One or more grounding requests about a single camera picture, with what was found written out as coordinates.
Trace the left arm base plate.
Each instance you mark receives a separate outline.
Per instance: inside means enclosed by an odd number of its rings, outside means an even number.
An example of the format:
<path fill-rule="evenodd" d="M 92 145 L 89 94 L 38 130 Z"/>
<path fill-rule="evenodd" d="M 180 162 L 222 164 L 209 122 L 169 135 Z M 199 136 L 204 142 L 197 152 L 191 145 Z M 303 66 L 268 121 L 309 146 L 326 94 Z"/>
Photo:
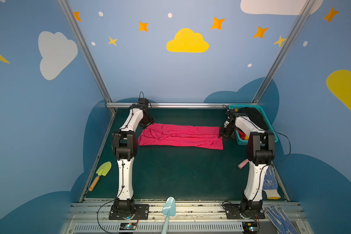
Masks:
<path fill-rule="evenodd" d="M 149 215 L 149 204 L 136 204 L 132 211 L 120 211 L 114 205 L 111 207 L 109 212 L 109 220 L 134 220 L 140 218 L 140 220 L 147 220 Z"/>

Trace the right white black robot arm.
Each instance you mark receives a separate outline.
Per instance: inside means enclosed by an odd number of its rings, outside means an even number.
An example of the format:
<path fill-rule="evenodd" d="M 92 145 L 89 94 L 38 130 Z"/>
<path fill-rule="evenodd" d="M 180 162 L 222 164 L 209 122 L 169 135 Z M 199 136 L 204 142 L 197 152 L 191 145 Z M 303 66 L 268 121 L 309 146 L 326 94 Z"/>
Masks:
<path fill-rule="evenodd" d="M 254 218 L 262 214 L 262 189 L 266 171 L 275 158 L 275 135 L 257 125 L 245 113 L 234 109 L 226 111 L 226 121 L 219 129 L 219 136 L 232 139 L 235 130 L 241 130 L 248 136 L 246 157 L 249 163 L 249 175 L 244 190 L 239 212 L 243 218 Z"/>

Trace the magenta pink t-shirt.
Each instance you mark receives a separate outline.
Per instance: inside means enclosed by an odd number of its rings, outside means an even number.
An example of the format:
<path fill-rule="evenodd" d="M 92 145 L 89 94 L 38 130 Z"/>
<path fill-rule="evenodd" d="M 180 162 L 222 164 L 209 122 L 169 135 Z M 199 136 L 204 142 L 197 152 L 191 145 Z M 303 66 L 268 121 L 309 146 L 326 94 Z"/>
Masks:
<path fill-rule="evenodd" d="M 154 123 L 142 131 L 138 144 L 223 150 L 219 128 L 206 126 Z"/>

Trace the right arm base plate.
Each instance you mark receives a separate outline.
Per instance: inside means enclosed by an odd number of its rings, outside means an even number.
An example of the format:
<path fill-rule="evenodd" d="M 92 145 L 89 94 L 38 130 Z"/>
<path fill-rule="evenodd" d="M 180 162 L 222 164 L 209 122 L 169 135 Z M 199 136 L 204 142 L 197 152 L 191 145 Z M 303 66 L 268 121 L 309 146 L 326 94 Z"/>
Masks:
<path fill-rule="evenodd" d="M 237 203 L 223 203 L 222 208 L 226 213 L 227 219 L 265 219 L 263 210 L 243 210 L 240 204 Z"/>

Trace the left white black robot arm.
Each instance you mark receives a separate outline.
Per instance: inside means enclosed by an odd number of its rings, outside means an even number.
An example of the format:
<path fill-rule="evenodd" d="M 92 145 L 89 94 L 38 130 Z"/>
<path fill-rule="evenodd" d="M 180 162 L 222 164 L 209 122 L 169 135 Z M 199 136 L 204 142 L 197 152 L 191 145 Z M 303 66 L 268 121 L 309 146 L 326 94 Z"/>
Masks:
<path fill-rule="evenodd" d="M 114 213 L 124 219 L 135 215 L 133 164 L 138 151 L 136 129 L 145 129 L 154 123 L 148 106 L 148 99 L 139 98 L 137 103 L 129 107 L 129 115 L 124 124 L 112 135 L 111 146 L 119 170 L 119 190 L 112 208 Z"/>

